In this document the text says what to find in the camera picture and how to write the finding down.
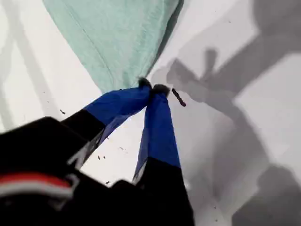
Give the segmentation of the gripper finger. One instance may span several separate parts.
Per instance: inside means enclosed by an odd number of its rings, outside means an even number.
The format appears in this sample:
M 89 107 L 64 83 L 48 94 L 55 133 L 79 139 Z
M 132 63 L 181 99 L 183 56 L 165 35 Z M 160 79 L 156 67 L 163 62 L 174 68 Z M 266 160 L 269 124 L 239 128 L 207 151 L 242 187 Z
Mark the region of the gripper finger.
M 138 80 L 138 87 L 107 92 L 62 123 L 87 140 L 67 161 L 80 169 L 94 150 L 123 122 L 140 112 L 149 102 L 151 83 Z
M 161 84 L 150 91 L 134 179 L 147 196 L 147 212 L 156 225 L 193 226 L 193 210 L 184 185 L 167 100 L 169 92 Z

